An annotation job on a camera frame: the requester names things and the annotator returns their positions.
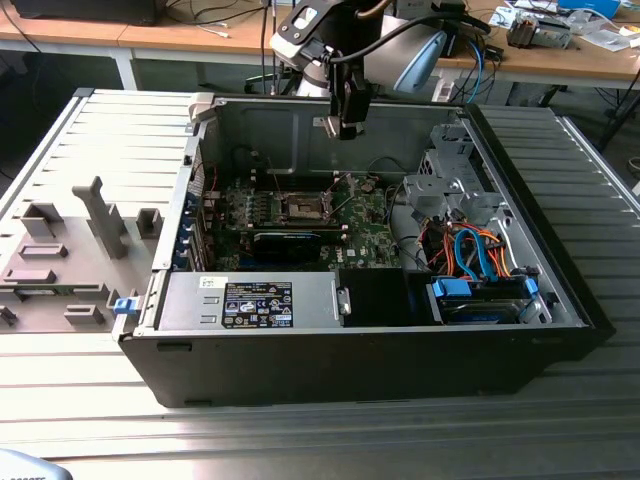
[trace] slotted aluminum surface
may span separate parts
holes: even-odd
[[[544,115],[531,137],[571,145],[562,128],[546,131],[547,113],[531,115]],[[530,181],[542,179],[536,186],[585,184],[567,173],[546,182],[547,172],[523,170]],[[580,175],[586,184],[606,183]],[[602,225],[630,218],[549,212],[565,233],[585,218]],[[634,299],[602,302],[619,312],[615,337],[502,397],[171,410],[158,405],[108,335],[0,336],[0,446],[92,480],[637,478],[638,309]],[[264,361],[255,360],[256,368]]]
[[[549,109],[482,113],[613,321],[640,317],[640,205],[575,126]]]

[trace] circuit board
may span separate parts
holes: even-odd
[[[365,176],[349,175],[345,181],[336,181],[330,192],[329,215],[316,215],[316,203],[311,214],[314,225],[291,223],[270,230],[268,226],[255,224],[255,208],[259,197],[266,197],[267,217],[280,214],[273,205],[273,196],[288,199],[311,198],[311,192],[256,191],[251,185],[235,182],[221,195],[217,221],[213,222],[214,268],[217,271],[279,270],[279,271],[327,271],[335,268],[389,268],[400,267],[398,252],[386,220],[385,193]],[[301,211],[303,205],[296,205]],[[319,239],[319,256],[312,262],[269,265],[254,258],[253,243],[259,232],[288,232],[291,235],[314,236]]]

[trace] power supply label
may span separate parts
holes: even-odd
[[[293,327],[290,282],[227,283],[224,291],[225,328]]]

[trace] table leg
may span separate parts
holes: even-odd
[[[129,48],[111,49],[111,58],[116,61],[122,88],[125,90],[138,90],[138,78],[136,74],[133,52]]]
[[[552,85],[546,92],[544,92],[540,101],[538,101],[538,107],[547,108],[549,103],[551,103],[553,96],[558,93],[559,90],[562,90],[562,87],[563,85]]]
[[[598,151],[602,152],[605,148],[607,148],[607,145],[609,144],[611,139],[616,135],[616,133],[618,133],[618,130],[620,130],[627,119],[631,115],[633,115],[633,112],[635,112],[636,108],[638,108],[638,105],[640,105],[640,94],[636,95],[629,106],[625,108],[622,113],[619,113],[613,119],[613,123],[605,129],[604,133],[602,134],[602,138],[598,143]]]

